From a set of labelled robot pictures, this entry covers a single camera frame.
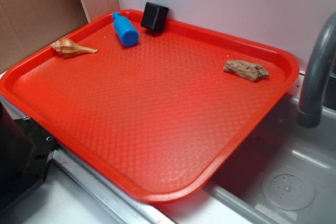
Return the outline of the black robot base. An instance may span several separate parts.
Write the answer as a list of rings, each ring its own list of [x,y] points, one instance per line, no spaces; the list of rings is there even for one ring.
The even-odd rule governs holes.
[[[1,105],[1,213],[41,186],[55,138],[33,119],[13,119]]]

